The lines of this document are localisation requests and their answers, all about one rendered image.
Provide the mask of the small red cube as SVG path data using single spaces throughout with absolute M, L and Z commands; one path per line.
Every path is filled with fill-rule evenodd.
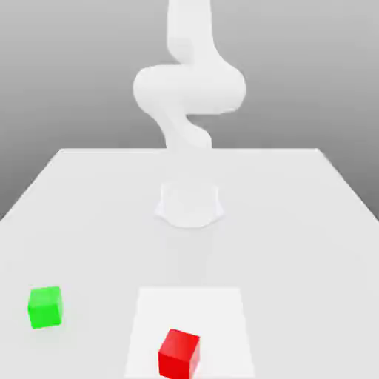
M 170 329 L 158 350 L 158 373 L 169 379 L 192 379 L 200 361 L 201 338 Z

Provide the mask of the small green cube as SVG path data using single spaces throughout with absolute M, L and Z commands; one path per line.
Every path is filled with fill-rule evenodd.
M 60 325 L 63 320 L 63 300 L 60 287 L 31 289 L 27 311 L 33 329 Z

